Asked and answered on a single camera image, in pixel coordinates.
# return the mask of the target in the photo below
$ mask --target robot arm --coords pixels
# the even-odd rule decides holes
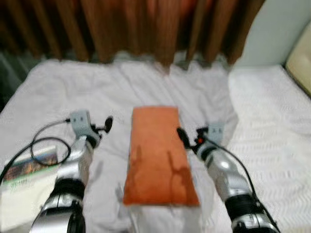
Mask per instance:
[[[84,233],[82,214],[84,189],[88,181],[88,168],[93,150],[99,145],[99,131],[108,133],[112,126],[109,117],[105,126],[91,125],[88,111],[70,114],[76,134],[71,154],[57,172],[55,186],[31,227],[30,233]]]
[[[225,203],[233,233],[280,232],[271,222],[261,203],[253,196],[246,178],[239,173],[235,163],[222,150],[207,141],[211,139],[208,128],[197,130],[195,146],[190,146],[188,137],[182,129],[177,131],[185,147],[192,149],[203,160],[218,195]],[[215,137],[213,141],[220,143],[220,138]]]

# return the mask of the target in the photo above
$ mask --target curtain fold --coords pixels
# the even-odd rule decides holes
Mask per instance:
[[[248,31],[264,0],[0,0],[0,46],[34,57],[78,60],[96,52],[109,62],[121,50],[151,54],[169,66],[177,51],[207,62],[241,56]]]

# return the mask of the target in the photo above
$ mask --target mattress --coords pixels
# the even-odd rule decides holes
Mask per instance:
[[[235,69],[228,76],[218,63],[209,69],[191,63],[188,71],[172,66],[168,75],[148,63],[47,61],[31,71],[0,115],[1,169],[35,129],[70,111],[88,109],[97,124],[113,115],[111,133],[90,166],[87,232],[232,232],[225,206],[192,152],[200,210],[122,206],[131,114],[143,105],[177,106],[190,138],[198,127],[224,122],[222,144],[245,163],[282,232],[311,232],[311,102],[280,66]],[[54,133],[73,137],[69,129]]]

